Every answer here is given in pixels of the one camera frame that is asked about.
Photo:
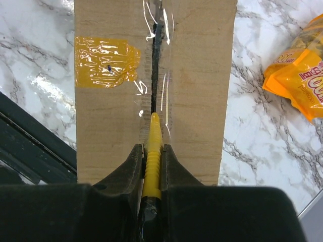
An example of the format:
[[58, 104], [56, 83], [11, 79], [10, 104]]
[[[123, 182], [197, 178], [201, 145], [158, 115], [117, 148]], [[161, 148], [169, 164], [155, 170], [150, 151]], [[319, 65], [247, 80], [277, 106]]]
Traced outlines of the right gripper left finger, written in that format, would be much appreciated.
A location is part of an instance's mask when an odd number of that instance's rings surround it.
[[1, 241], [130, 241], [142, 146], [100, 182], [1, 186]]

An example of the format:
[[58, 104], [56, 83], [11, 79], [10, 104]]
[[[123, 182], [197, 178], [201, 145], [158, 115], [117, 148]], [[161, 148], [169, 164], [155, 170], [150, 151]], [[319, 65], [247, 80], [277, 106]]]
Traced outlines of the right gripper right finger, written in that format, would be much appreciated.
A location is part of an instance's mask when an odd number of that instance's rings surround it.
[[305, 241], [291, 200], [273, 187], [206, 186], [162, 154], [165, 241]]

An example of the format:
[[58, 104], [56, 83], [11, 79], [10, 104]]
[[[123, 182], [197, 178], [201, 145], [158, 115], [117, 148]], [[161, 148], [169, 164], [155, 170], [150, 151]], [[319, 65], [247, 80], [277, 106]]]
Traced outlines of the yellow utility knife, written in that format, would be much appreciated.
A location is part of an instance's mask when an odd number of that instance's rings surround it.
[[138, 240], [163, 241], [162, 219], [160, 217], [162, 192], [160, 190], [160, 160], [163, 137], [160, 119], [156, 112], [150, 119], [146, 146], [146, 167], [142, 198], [138, 214]]

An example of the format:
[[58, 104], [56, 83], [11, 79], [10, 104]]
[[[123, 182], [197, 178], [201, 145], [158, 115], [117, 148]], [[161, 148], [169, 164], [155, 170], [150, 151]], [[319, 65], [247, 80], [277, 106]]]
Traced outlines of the brown cardboard express box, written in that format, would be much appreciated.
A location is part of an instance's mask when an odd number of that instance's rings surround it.
[[150, 116], [200, 182], [218, 183], [236, 1], [75, 1], [77, 181], [146, 145]]

